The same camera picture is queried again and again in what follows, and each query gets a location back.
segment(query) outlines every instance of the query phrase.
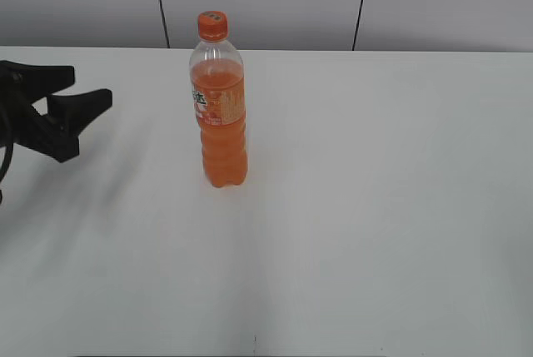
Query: bottle label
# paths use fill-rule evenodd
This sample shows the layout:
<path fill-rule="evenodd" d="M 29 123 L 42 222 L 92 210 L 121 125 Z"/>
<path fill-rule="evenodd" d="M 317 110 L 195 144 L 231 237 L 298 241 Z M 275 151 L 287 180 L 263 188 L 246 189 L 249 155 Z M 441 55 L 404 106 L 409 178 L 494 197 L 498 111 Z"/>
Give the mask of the bottle label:
<path fill-rule="evenodd" d="M 206 89 L 192 84 L 197 118 L 209 126 L 226 126 L 244 116 L 244 81 L 226 89 Z"/>

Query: orange liquid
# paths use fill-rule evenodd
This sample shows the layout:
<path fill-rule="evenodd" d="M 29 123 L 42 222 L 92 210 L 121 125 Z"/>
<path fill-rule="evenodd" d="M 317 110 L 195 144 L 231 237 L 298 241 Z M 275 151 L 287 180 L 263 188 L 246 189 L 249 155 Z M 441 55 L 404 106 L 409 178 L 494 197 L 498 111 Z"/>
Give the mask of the orange liquid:
<path fill-rule="evenodd" d="M 198 63 L 192 68 L 191 78 L 196 89 L 208 92 L 209 101 L 244 90 L 242 66 L 228 59 Z M 206 124 L 200 117 L 197 121 L 202 131 L 203 168 L 209 181 L 215 187 L 242 184 L 248 171 L 246 116 L 221 126 Z"/>

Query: plastic bottle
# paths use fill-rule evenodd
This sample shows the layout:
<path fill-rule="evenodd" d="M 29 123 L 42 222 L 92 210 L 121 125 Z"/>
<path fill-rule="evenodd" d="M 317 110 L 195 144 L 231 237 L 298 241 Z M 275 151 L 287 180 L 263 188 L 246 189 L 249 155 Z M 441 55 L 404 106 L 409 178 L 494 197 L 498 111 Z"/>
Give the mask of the plastic bottle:
<path fill-rule="evenodd" d="M 203 167 L 215 187 L 242 184 L 248 170 L 242 58 L 227 34 L 226 14 L 200 14 L 189 64 Z"/>

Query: white table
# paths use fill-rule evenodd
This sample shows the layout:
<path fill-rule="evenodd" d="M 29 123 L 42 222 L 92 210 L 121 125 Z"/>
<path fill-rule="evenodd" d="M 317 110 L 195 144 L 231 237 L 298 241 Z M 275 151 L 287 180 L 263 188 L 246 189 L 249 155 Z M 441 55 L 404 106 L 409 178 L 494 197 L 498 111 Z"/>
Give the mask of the white table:
<path fill-rule="evenodd" d="M 218 190 L 189 53 L 0 48 L 114 93 L 78 158 L 15 149 L 1 356 L 533 354 L 533 55 L 244 52 Z"/>

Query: orange bottle cap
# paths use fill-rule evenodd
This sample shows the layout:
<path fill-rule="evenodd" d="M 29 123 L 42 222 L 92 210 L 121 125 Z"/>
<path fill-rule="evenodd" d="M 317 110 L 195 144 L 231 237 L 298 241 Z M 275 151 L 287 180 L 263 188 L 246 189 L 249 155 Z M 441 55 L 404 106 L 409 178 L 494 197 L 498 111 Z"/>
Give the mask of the orange bottle cap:
<path fill-rule="evenodd" d="M 206 41 L 227 38 L 227 16 L 224 12 L 204 12 L 198 16 L 198 35 Z"/>

